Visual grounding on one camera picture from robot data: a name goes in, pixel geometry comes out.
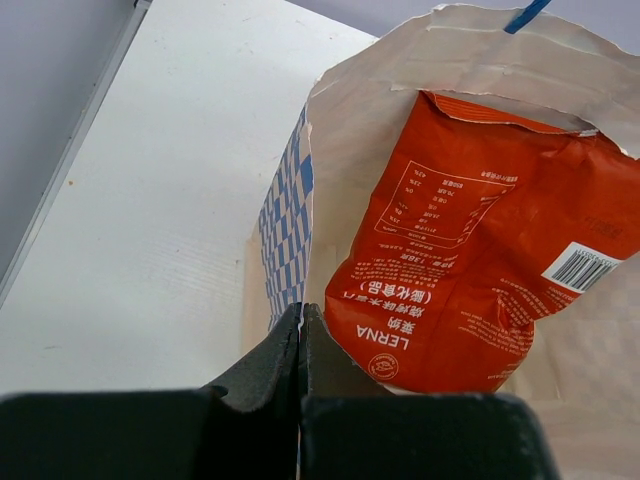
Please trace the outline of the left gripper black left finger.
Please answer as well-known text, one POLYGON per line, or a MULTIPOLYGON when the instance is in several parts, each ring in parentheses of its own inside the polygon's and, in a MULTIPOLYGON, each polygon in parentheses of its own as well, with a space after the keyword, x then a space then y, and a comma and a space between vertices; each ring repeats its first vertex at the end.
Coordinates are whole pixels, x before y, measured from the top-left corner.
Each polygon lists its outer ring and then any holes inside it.
POLYGON ((2 478, 295 478, 301 313, 199 388, 2 398, 2 478))

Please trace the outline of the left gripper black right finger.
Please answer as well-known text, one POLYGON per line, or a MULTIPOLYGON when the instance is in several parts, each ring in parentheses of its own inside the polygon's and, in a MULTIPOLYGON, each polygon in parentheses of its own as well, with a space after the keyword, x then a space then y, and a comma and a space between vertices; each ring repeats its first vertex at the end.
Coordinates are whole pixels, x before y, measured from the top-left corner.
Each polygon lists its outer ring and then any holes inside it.
POLYGON ((533 411, 506 394, 397 395, 303 310, 299 353, 303 479, 557 479, 533 411))

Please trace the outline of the orange Lerna cassava chips bag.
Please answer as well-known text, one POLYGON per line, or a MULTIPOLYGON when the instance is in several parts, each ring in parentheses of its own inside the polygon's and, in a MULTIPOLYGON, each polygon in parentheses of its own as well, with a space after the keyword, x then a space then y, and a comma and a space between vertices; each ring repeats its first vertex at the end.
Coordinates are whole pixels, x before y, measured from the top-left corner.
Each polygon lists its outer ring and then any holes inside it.
POLYGON ((333 339, 375 380, 492 392, 534 325, 639 249, 639 163, 600 132, 417 98, 348 258, 333 339))

